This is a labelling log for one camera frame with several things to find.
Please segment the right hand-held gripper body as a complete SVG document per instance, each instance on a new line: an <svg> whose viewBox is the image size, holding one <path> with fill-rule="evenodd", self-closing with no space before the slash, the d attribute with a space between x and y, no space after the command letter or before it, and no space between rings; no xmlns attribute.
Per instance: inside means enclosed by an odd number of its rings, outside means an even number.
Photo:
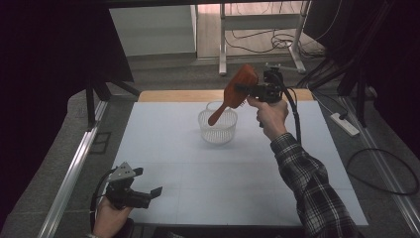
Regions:
<svg viewBox="0 0 420 238"><path fill-rule="evenodd" d="M281 99L295 103L296 99L289 92L290 87L284 84L282 69L285 69L285 66L281 64L267 63L264 66L262 82L252 87L250 96L267 103L276 103Z"/></svg>

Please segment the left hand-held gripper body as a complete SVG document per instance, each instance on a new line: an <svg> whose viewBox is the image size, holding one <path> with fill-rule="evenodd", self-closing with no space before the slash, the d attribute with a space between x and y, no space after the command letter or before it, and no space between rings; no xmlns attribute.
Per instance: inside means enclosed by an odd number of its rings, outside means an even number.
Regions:
<svg viewBox="0 0 420 238"><path fill-rule="evenodd" d="M152 200L149 193L131 189L135 177L142 173L142 168L132 169L127 162L122 163L111 173L107 179L105 196L115 208L134 207L136 201Z"/></svg>

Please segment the brown wooden hairbrush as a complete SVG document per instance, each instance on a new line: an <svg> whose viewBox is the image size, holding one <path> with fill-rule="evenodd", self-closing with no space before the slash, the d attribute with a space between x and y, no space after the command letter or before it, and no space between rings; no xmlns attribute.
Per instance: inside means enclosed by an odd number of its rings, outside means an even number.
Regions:
<svg viewBox="0 0 420 238"><path fill-rule="evenodd" d="M235 89L237 83L244 84L252 88L259 82L258 75L254 68L249 64L244 64L233 76L224 89L222 105L209 117L208 124L214 126L227 107L237 108L248 97L249 93L243 93Z"/></svg>

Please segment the white plastic mesh basket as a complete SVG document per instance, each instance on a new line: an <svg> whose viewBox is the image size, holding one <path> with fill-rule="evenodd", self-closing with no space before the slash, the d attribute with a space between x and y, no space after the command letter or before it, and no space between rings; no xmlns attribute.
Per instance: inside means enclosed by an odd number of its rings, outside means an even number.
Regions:
<svg viewBox="0 0 420 238"><path fill-rule="evenodd" d="M213 126L208 124L210 116L222 105L221 101L211 101L198 114L198 124L201 137L213 145L223 145L230 142L235 135L238 120L237 113L227 107Z"/></svg>

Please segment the person's right hand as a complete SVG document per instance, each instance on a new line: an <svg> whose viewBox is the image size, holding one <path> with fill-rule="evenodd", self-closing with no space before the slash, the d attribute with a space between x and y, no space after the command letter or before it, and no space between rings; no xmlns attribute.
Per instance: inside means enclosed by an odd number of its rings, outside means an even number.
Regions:
<svg viewBox="0 0 420 238"><path fill-rule="evenodd" d="M257 120L262 123L263 133L271 141L287 132L285 119L288 115L288 105L284 100L269 104L249 96L247 101L249 105L258 109Z"/></svg>

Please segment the person's left hand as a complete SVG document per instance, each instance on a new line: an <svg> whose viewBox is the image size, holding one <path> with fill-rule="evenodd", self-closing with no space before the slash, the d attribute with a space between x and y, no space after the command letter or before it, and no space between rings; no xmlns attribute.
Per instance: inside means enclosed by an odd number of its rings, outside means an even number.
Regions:
<svg viewBox="0 0 420 238"><path fill-rule="evenodd" d="M123 228L132 210L132 207L117 209L107 197L103 197L91 234L97 238L113 238Z"/></svg>

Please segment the pale blue table mat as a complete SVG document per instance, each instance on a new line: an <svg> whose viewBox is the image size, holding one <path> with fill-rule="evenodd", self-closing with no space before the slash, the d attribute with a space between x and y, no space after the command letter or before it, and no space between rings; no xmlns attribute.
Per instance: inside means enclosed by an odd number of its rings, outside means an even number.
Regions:
<svg viewBox="0 0 420 238"><path fill-rule="evenodd" d="M143 169L133 188L161 195L131 217L140 224L296 227L292 191L256 120L255 108L238 109L236 133L224 145L200 135L204 104L135 104L115 162Z"/></svg>

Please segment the dark floor outlet cover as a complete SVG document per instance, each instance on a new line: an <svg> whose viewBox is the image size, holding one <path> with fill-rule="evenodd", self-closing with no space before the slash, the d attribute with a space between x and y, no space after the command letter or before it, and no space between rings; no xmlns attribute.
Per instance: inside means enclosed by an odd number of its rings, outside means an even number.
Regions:
<svg viewBox="0 0 420 238"><path fill-rule="evenodd" d="M91 145L90 154L93 154L93 155L105 154L109 146L111 135L112 135L111 132L98 133L95 136L93 143Z"/></svg>

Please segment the white power strip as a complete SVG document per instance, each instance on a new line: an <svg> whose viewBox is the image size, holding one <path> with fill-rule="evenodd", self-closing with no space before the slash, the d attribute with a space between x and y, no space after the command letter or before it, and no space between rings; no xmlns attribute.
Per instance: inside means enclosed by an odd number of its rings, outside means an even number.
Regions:
<svg viewBox="0 0 420 238"><path fill-rule="evenodd" d="M360 134L360 131L353 126L347 119L341 119L339 113L333 113L330 118L349 136L354 137Z"/></svg>

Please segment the black metal stand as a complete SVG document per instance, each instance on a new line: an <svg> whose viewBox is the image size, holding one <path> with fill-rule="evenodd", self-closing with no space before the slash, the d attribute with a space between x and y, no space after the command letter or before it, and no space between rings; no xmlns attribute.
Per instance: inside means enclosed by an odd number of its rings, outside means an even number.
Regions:
<svg viewBox="0 0 420 238"><path fill-rule="evenodd" d="M360 124L365 128L365 102L366 102L367 77L365 70L360 66L352 66L342 78L338 93L341 96L349 96L355 88L356 91L356 116Z"/></svg>
<svg viewBox="0 0 420 238"><path fill-rule="evenodd" d="M139 97L141 91L128 83L120 80L111 79L110 82L117 87ZM95 106L94 106L94 95L99 97L102 101L109 101L111 98L111 92L105 81L88 78L86 80L86 107L87 107L87 130L91 131L96 125L98 119L96 118Z"/></svg>

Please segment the white cabinet panel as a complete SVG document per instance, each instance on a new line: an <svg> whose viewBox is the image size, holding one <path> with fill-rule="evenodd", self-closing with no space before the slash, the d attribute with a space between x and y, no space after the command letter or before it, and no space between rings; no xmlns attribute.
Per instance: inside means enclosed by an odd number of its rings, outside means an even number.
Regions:
<svg viewBox="0 0 420 238"><path fill-rule="evenodd" d="M127 57L195 54L194 5L110 9Z"/></svg>

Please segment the black curtain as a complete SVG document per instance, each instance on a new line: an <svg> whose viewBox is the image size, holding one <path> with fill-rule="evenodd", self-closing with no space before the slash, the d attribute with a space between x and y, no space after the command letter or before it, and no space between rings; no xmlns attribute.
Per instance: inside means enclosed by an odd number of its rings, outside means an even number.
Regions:
<svg viewBox="0 0 420 238"><path fill-rule="evenodd" d="M0 0L0 230L48 153L69 98L132 80L105 6Z"/></svg>
<svg viewBox="0 0 420 238"><path fill-rule="evenodd" d="M345 77L374 89L374 106L420 159L420 0L313 0L304 33Z"/></svg>

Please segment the white metal desk frame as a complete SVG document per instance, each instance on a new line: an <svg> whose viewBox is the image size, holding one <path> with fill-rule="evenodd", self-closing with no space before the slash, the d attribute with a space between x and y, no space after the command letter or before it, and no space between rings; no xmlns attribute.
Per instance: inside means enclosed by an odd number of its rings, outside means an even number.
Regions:
<svg viewBox="0 0 420 238"><path fill-rule="evenodd" d="M298 73L305 73L306 68L298 52L298 43L304 28L310 0L303 0L300 11L290 14L227 15L225 3L220 4L220 48L219 73L227 74L227 40L225 33L236 30L295 30L293 40L286 44Z"/></svg>

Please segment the aluminium floor rail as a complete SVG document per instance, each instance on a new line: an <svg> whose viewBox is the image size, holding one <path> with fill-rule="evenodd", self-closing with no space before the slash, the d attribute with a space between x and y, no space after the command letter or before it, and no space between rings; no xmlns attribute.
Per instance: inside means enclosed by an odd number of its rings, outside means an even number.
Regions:
<svg viewBox="0 0 420 238"><path fill-rule="evenodd" d="M107 105L106 101L100 101L96 106L93 127L83 134L37 238L53 238L93 144Z"/></svg>
<svg viewBox="0 0 420 238"><path fill-rule="evenodd" d="M388 162L385 160L384 152L380 152L378 150L377 144L368 128L364 128L358 121L356 116L356 109L352 103L352 100L348 97L339 97L339 100L348 109L348 118L350 121L360 131L360 138L364 145L367 146L368 152L372 157L373 164L378 170L378 173L381 176L384 184L388 189L395 191L395 194L392 195L392 198L400 210L404 221L410 229L411 237L420 238L420 212L417 210L408 194L401 195L401 192L403 192L402 185L397 180L396 175L391 170Z"/></svg>

